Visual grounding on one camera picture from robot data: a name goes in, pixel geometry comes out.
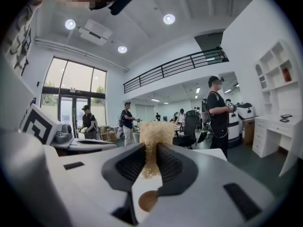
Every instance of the black metal railing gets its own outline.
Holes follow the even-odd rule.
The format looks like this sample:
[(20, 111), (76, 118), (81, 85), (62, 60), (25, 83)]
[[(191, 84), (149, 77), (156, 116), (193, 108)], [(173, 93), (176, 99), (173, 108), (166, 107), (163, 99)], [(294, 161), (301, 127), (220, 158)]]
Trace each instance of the black metal railing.
[(124, 83), (124, 93), (186, 70), (227, 61), (228, 58), (220, 47), (186, 55), (157, 66)]

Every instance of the chair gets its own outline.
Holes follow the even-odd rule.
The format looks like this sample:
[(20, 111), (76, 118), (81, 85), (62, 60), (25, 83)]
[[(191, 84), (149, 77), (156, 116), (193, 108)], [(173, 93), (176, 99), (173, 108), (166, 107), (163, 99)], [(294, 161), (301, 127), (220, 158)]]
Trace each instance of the chair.
[(194, 110), (190, 110), (185, 114), (184, 135), (173, 138), (173, 145), (192, 148), (192, 144), (196, 143), (195, 129), (197, 117)]
[(135, 143), (139, 143), (139, 141), (140, 141), (140, 134), (133, 133), (133, 137), (134, 137), (134, 142)]

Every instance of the vent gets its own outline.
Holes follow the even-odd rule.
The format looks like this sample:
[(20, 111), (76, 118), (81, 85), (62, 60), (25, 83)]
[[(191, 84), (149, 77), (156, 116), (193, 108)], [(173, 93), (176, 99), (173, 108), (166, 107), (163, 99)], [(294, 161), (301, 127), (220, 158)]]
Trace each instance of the vent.
[(79, 28), (79, 32), (81, 33), (81, 38), (100, 46), (103, 46), (113, 33), (111, 30), (92, 19), (87, 21), (84, 28)]

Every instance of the ceiling light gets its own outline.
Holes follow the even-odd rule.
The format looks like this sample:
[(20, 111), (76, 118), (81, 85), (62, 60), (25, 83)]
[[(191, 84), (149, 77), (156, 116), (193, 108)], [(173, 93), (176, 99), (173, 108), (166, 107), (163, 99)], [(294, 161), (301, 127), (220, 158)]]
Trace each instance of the ceiling light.
[(65, 27), (69, 30), (71, 29), (74, 29), (76, 27), (76, 22), (72, 19), (68, 19), (66, 22), (65, 22)]
[(167, 25), (171, 25), (175, 22), (175, 16), (173, 16), (172, 14), (167, 14), (164, 16), (163, 22)]
[(118, 51), (123, 54), (127, 52), (127, 48), (125, 46), (119, 46)]

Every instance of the black office chair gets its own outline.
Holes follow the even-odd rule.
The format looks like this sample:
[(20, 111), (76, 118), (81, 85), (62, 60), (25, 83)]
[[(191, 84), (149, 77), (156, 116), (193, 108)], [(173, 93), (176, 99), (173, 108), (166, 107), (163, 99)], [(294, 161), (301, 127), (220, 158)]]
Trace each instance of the black office chair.
[(173, 145), (188, 147), (192, 149), (192, 144), (196, 143), (195, 129), (197, 117), (194, 110), (190, 110), (185, 114), (184, 135), (173, 138)]

